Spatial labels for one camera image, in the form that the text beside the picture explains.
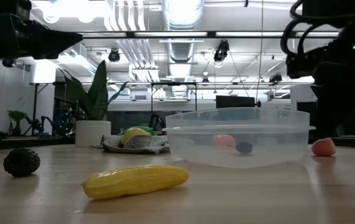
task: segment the potted plant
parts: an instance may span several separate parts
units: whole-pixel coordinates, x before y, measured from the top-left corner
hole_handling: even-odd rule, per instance
[[[8,111],[10,119],[16,122],[16,127],[12,130],[13,136],[21,135],[20,121],[27,117],[27,114],[21,111]]]
[[[67,71],[62,70],[67,92],[78,100],[79,107],[86,113],[86,120],[76,122],[75,146],[97,146],[103,135],[111,134],[111,122],[103,121],[103,118],[107,113],[108,105],[125,89],[127,82],[117,93],[108,98],[107,69],[104,60],[98,65],[89,92],[85,91],[79,80],[64,72]]]

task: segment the table surface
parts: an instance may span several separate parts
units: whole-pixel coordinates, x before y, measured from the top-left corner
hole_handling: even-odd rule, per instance
[[[108,154],[100,149],[34,148],[34,175],[12,178],[0,151],[0,223],[355,223],[355,149],[335,157],[251,169],[194,164],[173,155]],[[186,168],[184,185],[158,192],[90,200],[80,183],[91,173],[144,164]]]

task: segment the yellow toy corn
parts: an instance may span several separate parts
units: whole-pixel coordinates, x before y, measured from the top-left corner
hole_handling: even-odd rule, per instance
[[[106,199],[138,195],[184,184],[185,169],[165,165],[144,165],[92,174],[82,183],[89,198]]]

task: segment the snake plant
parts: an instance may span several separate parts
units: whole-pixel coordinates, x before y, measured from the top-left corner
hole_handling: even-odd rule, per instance
[[[73,77],[66,70],[61,70],[67,84],[67,92],[78,100],[79,107],[86,113],[87,120],[101,121],[108,110],[110,102],[115,100],[125,89],[127,82],[123,83],[119,91],[108,98],[107,90],[107,69],[106,62],[103,60],[97,68],[93,83],[86,92],[82,83]]]

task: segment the pink fruit toy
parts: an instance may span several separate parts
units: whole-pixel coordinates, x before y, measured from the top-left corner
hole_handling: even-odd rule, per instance
[[[332,156],[336,153],[336,146],[332,139],[326,138],[314,142],[311,150],[316,156]]]
[[[229,134],[215,134],[212,141],[216,146],[235,147],[235,139]]]

